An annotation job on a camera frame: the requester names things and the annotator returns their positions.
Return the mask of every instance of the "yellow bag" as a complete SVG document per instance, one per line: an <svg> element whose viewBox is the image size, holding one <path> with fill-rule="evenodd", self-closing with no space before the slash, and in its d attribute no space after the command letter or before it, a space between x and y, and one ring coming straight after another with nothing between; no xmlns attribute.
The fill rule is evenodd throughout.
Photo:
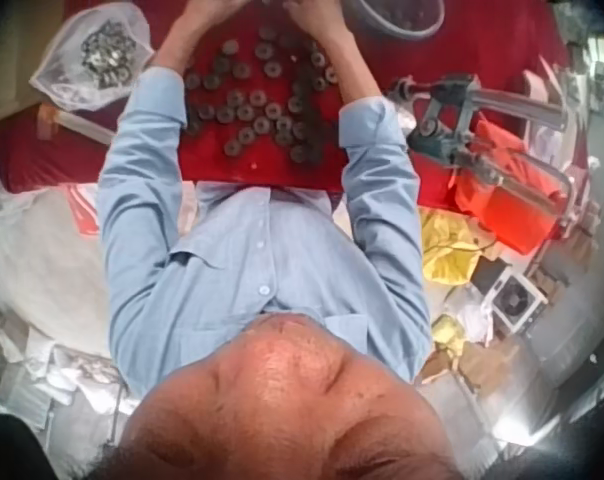
<svg viewBox="0 0 604 480"><path fill-rule="evenodd" d="M467 217L430 208L419 211L424 278L445 285L468 283L482 252Z"/></svg>

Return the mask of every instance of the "cable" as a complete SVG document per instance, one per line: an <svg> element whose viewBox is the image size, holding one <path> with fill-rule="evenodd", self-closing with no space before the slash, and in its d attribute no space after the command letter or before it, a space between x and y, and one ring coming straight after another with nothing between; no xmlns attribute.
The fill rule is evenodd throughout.
<svg viewBox="0 0 604 480"><path fill-rule="evenodd" d="M429 248L427 248L424 252L422 252L422 255L426 255L427 253L429 253L431 250L436 249L436 248L448 248L449 250L454 250L457 252L468 252L468 253L484 253L485 251L487 251L489 248L493 247L496 243L498 243L497 240L493 240L491 243L489 243L488 245L481 247L481 248L460 248L460 247L449 247L447 245L432 245Z"/></svg>

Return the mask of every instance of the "man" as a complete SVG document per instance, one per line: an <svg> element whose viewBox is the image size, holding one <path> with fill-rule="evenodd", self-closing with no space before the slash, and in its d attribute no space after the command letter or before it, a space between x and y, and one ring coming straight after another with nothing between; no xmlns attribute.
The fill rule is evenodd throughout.
<svg viewBox="0 0 604 480"><path fill-rule="evenodd" d="M407 382L430 350L418 178L339 0L284 7L330 57L355 243L325 192L197 186L178 239L182 75L247 0L190 0L142 74L100 176L113 358L144 397L90 478L459 478Z"/></svg>

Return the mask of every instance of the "hand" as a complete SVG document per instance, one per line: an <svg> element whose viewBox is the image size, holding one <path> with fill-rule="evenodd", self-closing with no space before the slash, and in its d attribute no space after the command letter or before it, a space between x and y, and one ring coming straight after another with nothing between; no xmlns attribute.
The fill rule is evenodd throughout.
<svg viewBox="0 0 604 480"><path fill-rule="evenodd" d="M229 18L249 0L188 0L183 17L193 25L212 27Z"/></svg>
<svg viewBox="0 0 604 480"><path fill-rule="evenodd" d="M320 44L348 33L340 0L287 0L284 8L293 21Z"/></svg>

